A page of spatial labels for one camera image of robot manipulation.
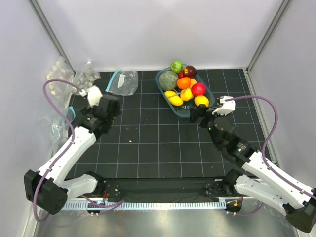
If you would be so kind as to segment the dark red apple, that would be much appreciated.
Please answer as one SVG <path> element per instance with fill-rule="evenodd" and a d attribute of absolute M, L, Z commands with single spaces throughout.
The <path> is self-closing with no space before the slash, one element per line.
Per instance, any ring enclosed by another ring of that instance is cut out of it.
<path fill-rule="evenodd" d="M 183 69 L 184 77 L 194 78 L 196 74 L 197 74 L 197 70 L 194 66 L 189 65 Z"/>

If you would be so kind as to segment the netted green melon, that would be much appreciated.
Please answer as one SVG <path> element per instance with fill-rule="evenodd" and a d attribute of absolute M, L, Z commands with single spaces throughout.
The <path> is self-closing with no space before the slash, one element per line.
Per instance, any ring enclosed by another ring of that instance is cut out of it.
<path fill-rule="evenodd" d="M 178 76 L 173 71 L 163 72 L 159 78 L 158 83 L 163 91 L 173 90 L 177 86 Z"/>

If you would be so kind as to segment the clear zip bag blue zipper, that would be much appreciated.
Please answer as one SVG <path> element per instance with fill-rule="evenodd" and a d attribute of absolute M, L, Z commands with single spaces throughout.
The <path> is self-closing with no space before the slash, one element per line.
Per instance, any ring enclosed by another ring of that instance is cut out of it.
<path fill-rule="evenodd" d="M 69 125 L 58 114 L 50 113 L 38 119 L 40 127 L 48 133 L 52 145 L 52 153 L 55 154 L 68 140 Z"/>

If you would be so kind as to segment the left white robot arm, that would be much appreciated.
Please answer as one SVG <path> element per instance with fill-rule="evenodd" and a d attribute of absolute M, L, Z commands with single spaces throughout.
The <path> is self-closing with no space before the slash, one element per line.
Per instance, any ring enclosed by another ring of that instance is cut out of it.
<path fill-rule="evenodd" d="M 105 179 L 92 171 L 71 180 L 66 176 L 84 152 L 112 128 L 114 117 L 120 115 L 120 101 L 103 95 L 97 106 L 85 107 L 82 113 L 80 124 L 54 157 L 38 171 L 28 170 L 24 175 L 27 200 L 51 215 L 70 199 L 84 194 L 98 198 L 105 190 Z"/>

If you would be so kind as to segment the bumpy green fruit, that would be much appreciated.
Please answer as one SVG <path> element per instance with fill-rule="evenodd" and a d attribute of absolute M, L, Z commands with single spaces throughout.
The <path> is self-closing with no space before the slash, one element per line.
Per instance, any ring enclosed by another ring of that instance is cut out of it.
<path fill-rule="evenodd" d="M 182 72 L 183 70 L 183 63 L 181 61 L 175 60 L 170 64 L 171 71 L 175 72 L 176 74 Z"/>

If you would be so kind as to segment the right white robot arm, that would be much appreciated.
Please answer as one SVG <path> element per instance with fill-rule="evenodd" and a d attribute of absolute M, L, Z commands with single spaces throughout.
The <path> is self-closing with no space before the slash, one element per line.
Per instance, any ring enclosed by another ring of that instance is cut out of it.
<path fill-rule="evenodd" d="M 190 122 L 203 118 L 200 127 L 208 130 L 214 147 L 226 160 L 262 180 L 258 182 L 232 170 L 224 177 L 224 193 L 253 197 L 280 212 L 295 228 L 310 233 L 316 223 L 315 189 L 263 159 L 262 151 L 238 136 L 237 127 L 226 118 L 230 112 L 224 107 L 212 108 L 203 104 L 190 109 Z"/>

